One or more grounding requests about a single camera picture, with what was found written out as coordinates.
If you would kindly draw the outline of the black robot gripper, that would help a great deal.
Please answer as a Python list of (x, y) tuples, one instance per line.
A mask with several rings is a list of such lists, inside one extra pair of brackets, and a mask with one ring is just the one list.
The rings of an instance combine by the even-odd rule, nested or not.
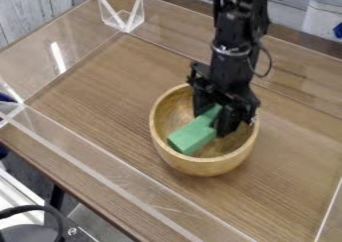
[(215, 104), (223, 107), (215, 124), (218, 137), (223, 138), (236, 131), (242, 122), (252, 122), (260, 106), (250, 87), (259, 47), (243, 45), (227, 48), (212, 45), (211, 49), (210, 64), (192, 62), (187, 83), (192, 87), (195, 116), (202, 115)]

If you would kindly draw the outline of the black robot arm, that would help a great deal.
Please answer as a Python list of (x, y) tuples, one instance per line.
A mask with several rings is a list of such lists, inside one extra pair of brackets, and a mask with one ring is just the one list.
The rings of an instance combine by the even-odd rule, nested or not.
[(192, 87), (194, 114), (214, 106), (220, 110), (211, 126), (219, 137), (252, 124), (260, 106), (251, 81), (266, 75), (256, 72), (259, 55), (267, 52), (260, 39), (268, 29), (268, 0), (211, 0), (215, 35), (211, 60), (191, 63), (187, 83)]

